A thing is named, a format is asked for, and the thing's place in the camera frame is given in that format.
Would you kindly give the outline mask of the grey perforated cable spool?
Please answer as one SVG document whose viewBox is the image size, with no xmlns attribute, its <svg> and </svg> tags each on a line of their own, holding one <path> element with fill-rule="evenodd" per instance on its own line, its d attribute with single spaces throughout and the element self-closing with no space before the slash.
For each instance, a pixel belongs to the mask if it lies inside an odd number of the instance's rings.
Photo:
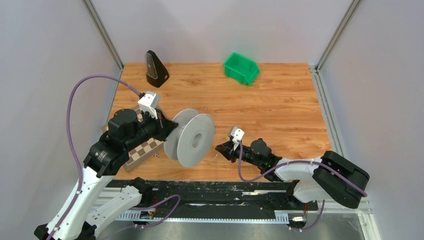
<svg viewBox="0 0 424 240">
<path fill-rule="evenodd" d="M 183 167 L 194 167 L 204 159 L 213 144 L 214 120 L 209 114 L 192 108 L 180 111 L 172 120 L 178 123 L 178 127 L 164 142 L 164 152 Z"/>
</svg>

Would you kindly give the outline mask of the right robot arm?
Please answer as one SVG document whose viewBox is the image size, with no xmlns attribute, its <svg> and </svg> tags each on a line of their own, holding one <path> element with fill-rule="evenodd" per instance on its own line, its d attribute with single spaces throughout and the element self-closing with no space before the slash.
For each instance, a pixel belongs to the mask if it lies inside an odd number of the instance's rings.
<svg viewBox="0 0 424 240">
<path fill-rule="evenodd" d="M 244 161 L 258 167 L 260 177 L 268 181 L 292 181 L 285 195 L 286 204 L 292 209 L 315 200 L 334 200 L 357 209 L 361 199 L 367 197 L 370 175 L 332 150 L 315 158 L 289 159 L 275 155 L 262 138 L 246 146 L 233 137 L 215 150 L 232 163 Z"/>
</svg>

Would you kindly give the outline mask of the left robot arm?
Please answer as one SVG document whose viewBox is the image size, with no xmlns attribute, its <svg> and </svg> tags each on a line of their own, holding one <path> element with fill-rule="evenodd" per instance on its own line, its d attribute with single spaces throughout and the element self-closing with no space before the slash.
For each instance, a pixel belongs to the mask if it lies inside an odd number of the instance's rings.
<svg viewBox="0 0 424 240">
<path fill-rule="evenodd" d="M 140 177 L 129 182 L 123 191 L 96 210 L 93 205 L 100 193 L 129 160 L 129 152 L 154 138 L 165 141 L 178 123 L 167 119 L 161 110 L 158 117 L 133 109 L 121 109 L 108 121 L 103 133 L 83 161 L 82 184 L 49 223 L 39 225 L 34 234 L 39 240 L 94 240 L 122 213 L 136 205 L 147 207 L 153 201 L 153 187 Z"/>
</svg>

